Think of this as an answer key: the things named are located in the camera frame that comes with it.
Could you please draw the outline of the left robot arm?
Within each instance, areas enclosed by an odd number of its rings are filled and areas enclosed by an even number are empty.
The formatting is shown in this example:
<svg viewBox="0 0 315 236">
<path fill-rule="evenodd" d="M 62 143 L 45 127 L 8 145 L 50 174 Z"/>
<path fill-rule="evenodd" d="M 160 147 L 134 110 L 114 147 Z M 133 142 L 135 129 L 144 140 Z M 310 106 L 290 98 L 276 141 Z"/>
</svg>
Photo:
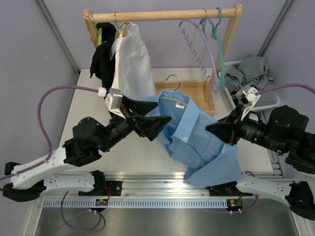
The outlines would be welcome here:
<svg viewBox="0 0 315 236">
<path fill-rule="evenodd" d="M 83 175 L 61 172 L 99 160 L 102 152 L 109 152 L 132 132 L 153 141 L 171 117 L 147 116 L 158 106 L 157 102 L 124 95 L 108 95 L 104 100 L 111 116 L 107 126 L 94 118 L 83 118 L 73 127 L 73 137 L 48 155 L 27 164 L 8 162 L 5 176 L 10 182 L 3 186 L 2 195 L 16 202 L 28 202 L 51 192 L 75 191 L 80 196 L 108 193 L 105 174 L 99 170 Z"/>
</svg>

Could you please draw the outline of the blue shirt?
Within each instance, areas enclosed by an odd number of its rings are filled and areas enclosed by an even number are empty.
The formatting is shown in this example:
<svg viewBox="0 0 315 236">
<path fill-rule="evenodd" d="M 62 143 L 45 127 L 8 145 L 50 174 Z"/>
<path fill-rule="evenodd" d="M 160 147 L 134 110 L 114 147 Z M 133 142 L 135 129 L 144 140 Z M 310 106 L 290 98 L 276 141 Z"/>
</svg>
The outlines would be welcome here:
<svg viewBox="0 0 315 236">
<path fill-rule="evenodd" d="M 185 93 L 176 92 L 176 98 L 187 102 L 180 107 L 176 102 L 161 99 L 172 96 L 173 91 L 163 90 L 147 98 L 158 106 L 149 117 L 170 116 L 172 120 L 158 136 L 170 158 L 187 165 L 184 179 L 197 187 L 211 187 L 238 181 L 242 174 L 237 160 L 237 147 L 224 143 L 205 127 L 217 122 L 201 110 Z"/>
</svg>

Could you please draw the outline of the grey shirt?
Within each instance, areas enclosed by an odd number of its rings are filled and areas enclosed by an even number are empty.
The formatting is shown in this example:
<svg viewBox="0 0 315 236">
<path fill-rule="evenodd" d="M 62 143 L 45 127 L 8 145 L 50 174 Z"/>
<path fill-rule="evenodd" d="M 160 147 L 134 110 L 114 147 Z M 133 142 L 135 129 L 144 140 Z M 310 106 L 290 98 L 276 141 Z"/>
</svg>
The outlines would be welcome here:
<svg viewBox="0 0 315 236">
<path fill-rule="evenodd" d="M 274 79 L 268 73 L 268 61 L 264 57 L 250 56 L 237 65 L 232 65 L 225 73 L 224 86 L 228 89 L 233 103 L 238 104 L 236 92 L 251 86 L 258 91 L 273 87 Z"/>
</svg>

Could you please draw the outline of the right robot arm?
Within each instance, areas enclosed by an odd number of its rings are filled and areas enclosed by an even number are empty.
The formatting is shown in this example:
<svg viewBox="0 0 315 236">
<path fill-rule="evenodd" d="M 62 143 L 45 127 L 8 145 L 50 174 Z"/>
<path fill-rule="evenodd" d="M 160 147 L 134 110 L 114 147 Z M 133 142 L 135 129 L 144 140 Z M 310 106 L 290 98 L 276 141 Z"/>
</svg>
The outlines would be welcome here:
<svg viewBox="0 0 315 236">
<path fill-rule="evenodd" d="M 260 147 L 286 154 L 286 164 L 305 176 L 304 181 L 281 184 L 243 174 L 241 179 L 227 179 L 224 191 L 238 191 L 266 197 L 284 204 L 295 214 L 315 219 L 315 136 L 306 131 L 309 118 L 287 105 L 275 108 L 267 123 L 251 119 L 241 105 L 218 122 L 206 126 L 226 144 L 244 139 Z"/>
</svg>

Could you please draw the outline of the purple plastic hanger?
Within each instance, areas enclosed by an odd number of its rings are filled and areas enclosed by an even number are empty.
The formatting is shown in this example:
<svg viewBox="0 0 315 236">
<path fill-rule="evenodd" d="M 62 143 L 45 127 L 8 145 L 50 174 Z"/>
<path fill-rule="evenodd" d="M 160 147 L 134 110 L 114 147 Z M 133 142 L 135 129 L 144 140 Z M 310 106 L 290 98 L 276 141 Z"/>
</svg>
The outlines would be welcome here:
<svg viewBox="0 0 315 236">
<path fill-rule="evenodd" d="M 182 27 L 182 24 L 184 22 L 190 23 L 192 26 L 194 26 L 194 28 L 197 30 L 197 32 L 200 34 L 201 39 L 204 43 L 204 46 L 206 48 L 206 52 L 208 54 L 208 57 L 210 59 L 210 62 L 212 64 L 212 71 L 215 73 L 214 78 L 211 78 L 211 75 L 209 74 L 209 72 L 207 71 L 207 67 L 204 66 L 203 61 L 201 59 L 201 57 L 198 56 L 197 54 L 197 50 L 194 48 L 192 41 L 189 38 L 189 35 L 187 33 L 187 31 L 185 30 L 184 27 Z M 217 71 L 217 67 L 215 66 L 215 62 L 214 62 L 214 57 L 212 55 L 211 49 L 210 49 L 210 45 L 209 42 L 207 40 L 207 37 L 205 36 L 205 33 L 203 32 L 202 28 L 200 26 L 197 25 L 197 23 L 193 22 L 192 20 L 189 19 L 183 19 L 179 22 L 179 30 L 190 50 L 190 52 L 192 53 L 195 61 L 197 62 L 198 67 L 200 68 L 200 70 L 202 71 L 204 78 L 208 81 L 208 82 L 214 82 L 214 88 L 212 89 L 213 92 L 215 94 L 218 94 L 219 89 L 220 89 L 220 80 L 218 77 L 218 71 Z"/>
</svg>

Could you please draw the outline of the teal plastic hanger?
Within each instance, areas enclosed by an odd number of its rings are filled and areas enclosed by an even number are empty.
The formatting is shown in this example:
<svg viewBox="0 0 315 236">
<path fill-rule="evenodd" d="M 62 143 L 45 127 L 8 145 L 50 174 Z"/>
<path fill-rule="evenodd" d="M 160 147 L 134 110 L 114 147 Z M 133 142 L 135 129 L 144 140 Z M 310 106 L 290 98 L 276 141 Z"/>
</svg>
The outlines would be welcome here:
<svg viewBox="0 0 315 236">
<path fill-rule="evenodd" d="M 225 78 L 225 68 L 224 68 L 224 57 L 223 57 L 223 47 L 222 47 L 222 42 L 221 42 L 221 37 L 218 33 L 218 26 L 221 24 L 221 19 L 222 19 L 222 11 L 220 7 L 217 7 L 217 10 L 219 12 L 219 21 L 214 24 L 212 20 L 208 20 L 208 12 L 206 9 L 203 8 L 205 11 L 205 18 L 201 19 L 199 24 L 201 25 L 202 32 L 204 36 L 207 38 L 206 35 L 206 23 L 209 22 L 212 27 L 212 32 L 211 32 L 211 37 L 215 39 L 218 43 L 218 48 L 219 48 L 219 55 L 220 55 L 220 69 L 216 69 L 215 71 L 215 93 L 218 93 L 219 89 L 222 89 L 224 86 L 224 78 Z"/>
</svg>

